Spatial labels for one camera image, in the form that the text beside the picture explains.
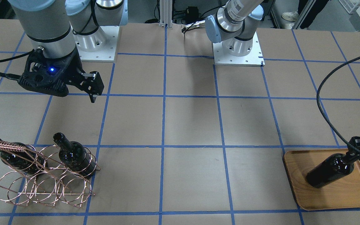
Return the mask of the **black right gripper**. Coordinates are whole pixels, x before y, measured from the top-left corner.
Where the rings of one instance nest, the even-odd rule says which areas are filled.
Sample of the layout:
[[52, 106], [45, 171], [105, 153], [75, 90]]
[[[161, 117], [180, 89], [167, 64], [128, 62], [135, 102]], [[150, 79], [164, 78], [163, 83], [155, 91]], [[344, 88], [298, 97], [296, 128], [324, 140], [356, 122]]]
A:
[[58, 97], [67, 96], [67, 86], [72, 85], [86, 92], [91, 103], [95, 103], [97, 96], [104, 90], [104, 83], [98, 71], [86, 73], [83, 70], [77, 49], [65, 57], [55, 59], [46, 58], [42, 48], [32, 50], [18, 84], [27, 91]]

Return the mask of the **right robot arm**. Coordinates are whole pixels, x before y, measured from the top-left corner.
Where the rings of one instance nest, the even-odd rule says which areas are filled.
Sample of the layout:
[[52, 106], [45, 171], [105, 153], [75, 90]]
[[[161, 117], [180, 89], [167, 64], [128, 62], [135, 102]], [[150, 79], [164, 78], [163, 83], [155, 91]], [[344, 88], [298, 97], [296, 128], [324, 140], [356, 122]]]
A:
[[107, 47], [103, 27], [128, 22], [127, 0], [10, 0], [33, 51], [26, 60], [18, 85], [27, 91], [65, 97], [68, 85], [90, 97], [104, 90], [97, 71], [83, 70], [79, 51]]

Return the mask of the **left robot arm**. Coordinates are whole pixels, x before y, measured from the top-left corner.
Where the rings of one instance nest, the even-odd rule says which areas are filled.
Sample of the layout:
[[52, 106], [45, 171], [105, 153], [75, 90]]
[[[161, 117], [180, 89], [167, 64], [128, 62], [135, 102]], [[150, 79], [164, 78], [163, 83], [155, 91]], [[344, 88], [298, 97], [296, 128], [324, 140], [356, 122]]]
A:
[[[248, 43], [257, 29], [257, 26], [250, 20], [260, 21], [263, 16], [263, 9], [260, 6], [261, 2], [261, 0], [229, 0], [224, 6], [218, 6], [216, 14], [209, 15], [205, 18], [205, 29], [209, 40], [212, 43], [224, 43], [227, 40], [234, 39]], [[352, 149], [354, 156], [360, 157], [360, 148], [355, 147], [345, 140], [330, 122], [320, 104], [320, 91], [330, 76], [337, 70], [357, 60], [360, 60], [360, 56], [342, 63], [326, 75], [316, 92], [316, 104], [321, 115], [334, 133], [347, 145], [347, 147]]]

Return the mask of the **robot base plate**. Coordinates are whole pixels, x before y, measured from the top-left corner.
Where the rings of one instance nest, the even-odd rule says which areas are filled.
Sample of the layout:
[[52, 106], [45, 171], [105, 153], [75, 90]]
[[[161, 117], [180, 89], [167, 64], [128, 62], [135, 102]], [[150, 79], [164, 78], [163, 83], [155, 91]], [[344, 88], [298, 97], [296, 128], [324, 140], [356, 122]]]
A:
[[105, 26], [90, 35], [75, 35], [75, 43], [82, 62], [111, 62], [117, 56], [121, 27]]
[[213, 43], [212, 48], [214, 64], [217, 66], [265, 66], [256, 32], [250, 40], [242, 41], [231, 38], [220, 43]]

